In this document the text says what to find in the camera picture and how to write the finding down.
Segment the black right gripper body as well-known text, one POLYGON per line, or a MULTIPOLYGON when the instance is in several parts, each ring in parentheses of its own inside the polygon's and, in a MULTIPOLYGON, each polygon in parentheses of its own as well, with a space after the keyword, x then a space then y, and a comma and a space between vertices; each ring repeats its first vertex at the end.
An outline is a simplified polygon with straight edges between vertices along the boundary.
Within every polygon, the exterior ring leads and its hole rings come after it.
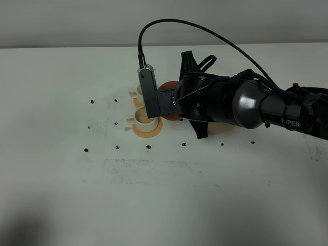
POLYGON ((201 122, 237 125, 233 98, 241 78, 207 73, 186 73, 177 92, 177 105, 184 117, 201 122))

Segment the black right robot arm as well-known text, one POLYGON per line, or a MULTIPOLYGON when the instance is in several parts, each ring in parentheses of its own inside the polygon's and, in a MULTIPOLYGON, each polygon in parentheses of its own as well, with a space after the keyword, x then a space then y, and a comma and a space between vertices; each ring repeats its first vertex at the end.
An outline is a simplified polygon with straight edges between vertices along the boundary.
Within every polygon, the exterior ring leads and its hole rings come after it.
POLYGON ((211 122, 247 129, 276 125, 327 139, 327 89, 293 84, 278 90, 251 69, 232 77, 207 73, 214 55, 197 63, 191 51, 181 54, 177 105, 197 138, 208 136, 211 122))

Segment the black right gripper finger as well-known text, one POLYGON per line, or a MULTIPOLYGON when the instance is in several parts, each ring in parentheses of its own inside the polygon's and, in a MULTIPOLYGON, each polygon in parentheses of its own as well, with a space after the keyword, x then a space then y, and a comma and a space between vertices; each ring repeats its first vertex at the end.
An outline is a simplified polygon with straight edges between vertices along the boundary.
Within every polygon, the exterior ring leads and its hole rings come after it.
POLYGON ((200 67, 196 62, 193 52, 186 51, 181 53, 181 67, 180 67, 180 76, 183 76, 188 72, 199 72, 200 67))
POLYGON ((208 137, 208 125, 209 125, 209 120, 204 119, 190 119, 189 120, 192 128, 194 129, 196 136, 198 139, 203 139, 208 137))

